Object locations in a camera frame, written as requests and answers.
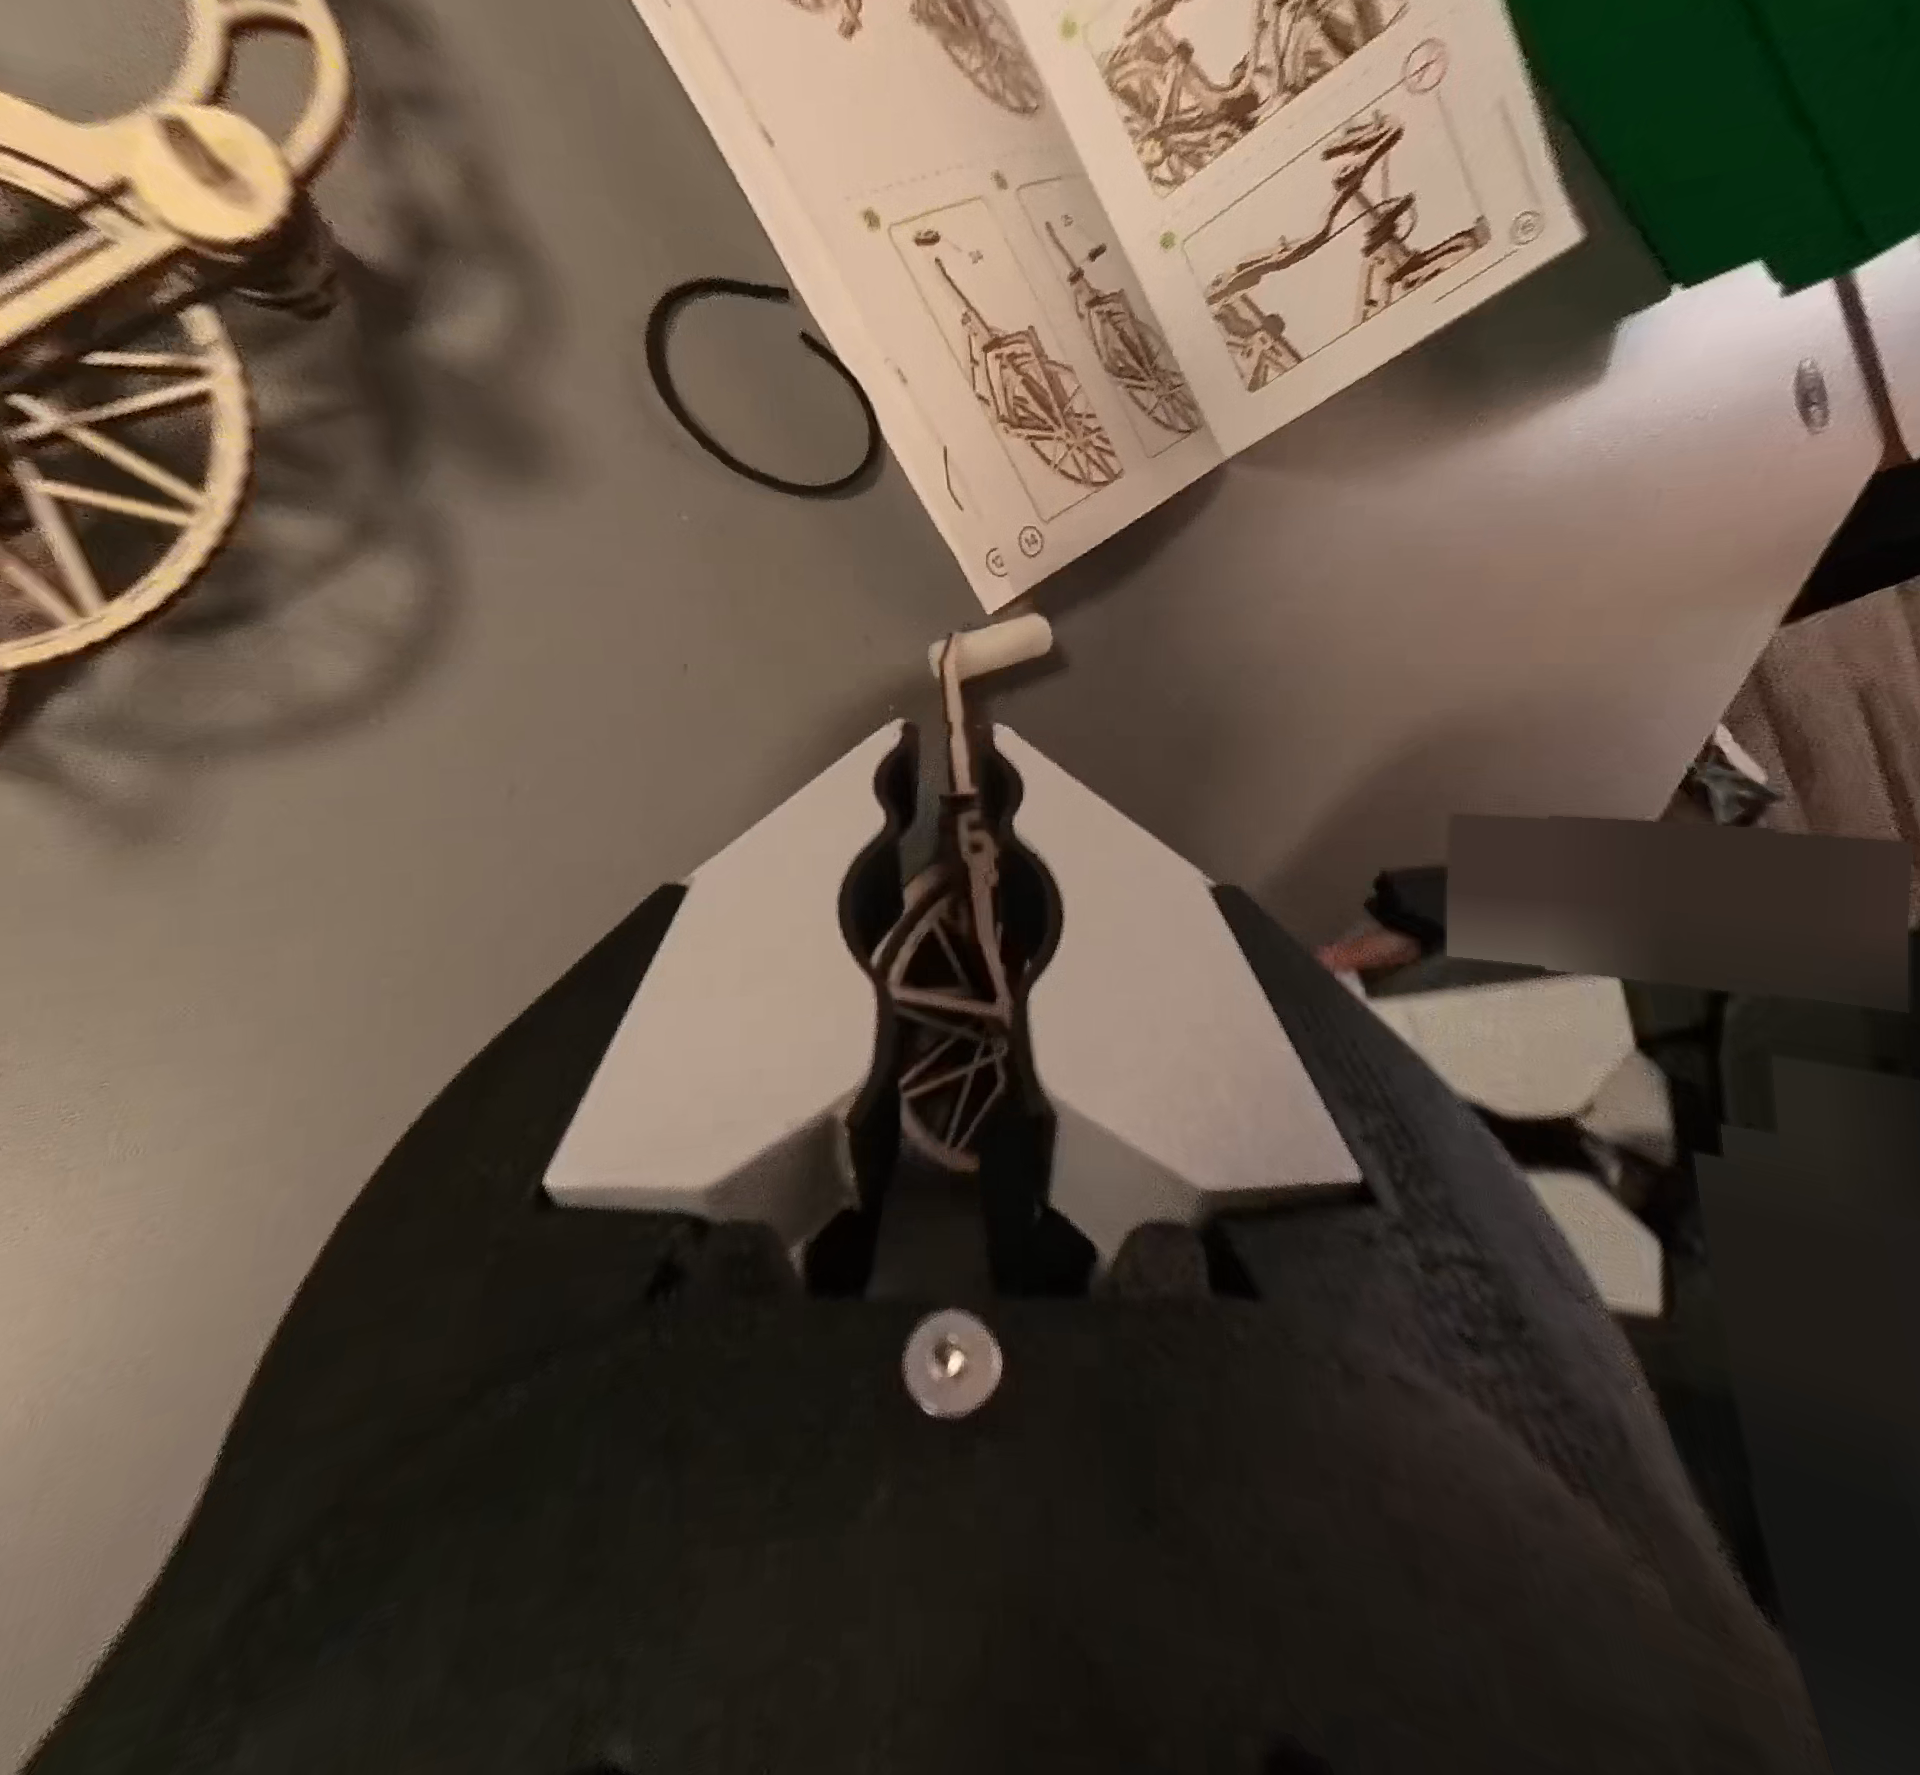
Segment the stack of green bins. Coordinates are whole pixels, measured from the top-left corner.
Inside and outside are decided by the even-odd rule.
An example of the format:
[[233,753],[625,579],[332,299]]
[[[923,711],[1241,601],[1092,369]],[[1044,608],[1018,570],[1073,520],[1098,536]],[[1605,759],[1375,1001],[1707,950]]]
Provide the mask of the stack of green bins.
[[1666,279],[1785,290],[1917,230],[1917,0],[1508,0]]

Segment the wooden bicycle frame wheel assembly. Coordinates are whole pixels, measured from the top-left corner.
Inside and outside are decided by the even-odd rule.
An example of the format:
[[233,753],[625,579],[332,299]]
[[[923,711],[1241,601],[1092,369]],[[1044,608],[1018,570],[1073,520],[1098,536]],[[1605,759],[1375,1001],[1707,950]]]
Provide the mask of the wooden bicycle frame wheel assembly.
[[171,79],[80,122],[4,95],[4,682],[182,604],[255,481],[224,306],[332,306],[313,183],[349,122],[326,0],[182,0]]

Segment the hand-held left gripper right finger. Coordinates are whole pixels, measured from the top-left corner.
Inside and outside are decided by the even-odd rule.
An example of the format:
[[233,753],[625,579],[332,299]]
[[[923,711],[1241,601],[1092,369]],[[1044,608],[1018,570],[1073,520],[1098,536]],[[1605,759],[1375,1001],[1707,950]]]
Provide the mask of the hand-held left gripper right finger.
[[1145,1226],[1357,1194],[1362,1167],[1213,878],[1014,727],[994,739],[1020,780],[1014,837],[1061,908],[1025,996],[1049,1205],[1112,1261]]

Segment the white instruction booklet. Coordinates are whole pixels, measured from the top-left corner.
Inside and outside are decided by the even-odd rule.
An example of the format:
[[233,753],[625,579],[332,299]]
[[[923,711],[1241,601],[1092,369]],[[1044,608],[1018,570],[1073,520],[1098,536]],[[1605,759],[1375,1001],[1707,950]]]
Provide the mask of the white instruction booklet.
[[1504,0],[631,0],[986,611],[1576,249]]

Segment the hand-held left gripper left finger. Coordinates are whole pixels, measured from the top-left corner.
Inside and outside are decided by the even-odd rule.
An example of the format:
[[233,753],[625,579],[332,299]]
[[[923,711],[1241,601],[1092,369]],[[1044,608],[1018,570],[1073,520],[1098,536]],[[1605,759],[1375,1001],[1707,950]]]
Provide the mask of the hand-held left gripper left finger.
[[885,722],[682,884],[543,1171],[564,1210],[758,1223],[805,1243],[852,1205],[842,1115],[877,1050],[842,884],[882,837]]

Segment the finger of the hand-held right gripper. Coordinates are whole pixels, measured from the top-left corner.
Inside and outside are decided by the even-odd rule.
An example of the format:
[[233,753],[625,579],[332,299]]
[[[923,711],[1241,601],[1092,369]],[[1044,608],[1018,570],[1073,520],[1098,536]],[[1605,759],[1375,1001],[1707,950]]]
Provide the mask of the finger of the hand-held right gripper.
[[1609,975],[1405,992],[1381,1021],[1476,1109],[1534,1122],[1585,1112],[1637,1045]]
[[1663,1243],[1602,1179],[1533,1171],[1530,1190],[1611,1315],[1626,1323],[1666,1315]]

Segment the wooden fork wheel assembly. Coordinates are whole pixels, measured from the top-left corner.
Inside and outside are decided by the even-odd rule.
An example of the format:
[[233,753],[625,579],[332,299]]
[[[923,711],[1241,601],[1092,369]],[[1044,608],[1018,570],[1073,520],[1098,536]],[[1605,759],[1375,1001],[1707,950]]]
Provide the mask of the wooden fork wheel assembly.
[[929,654],[943,711],[937,848],[907,884],[868,969],[905,1037],[893,1082],[900,1131],[927,1161],[973,1177],[986,1126],[1011,1090],[1015,997],[1000,925],[1000,847],[965,703],[970,680],[953,673],[949,645],[952,636]]

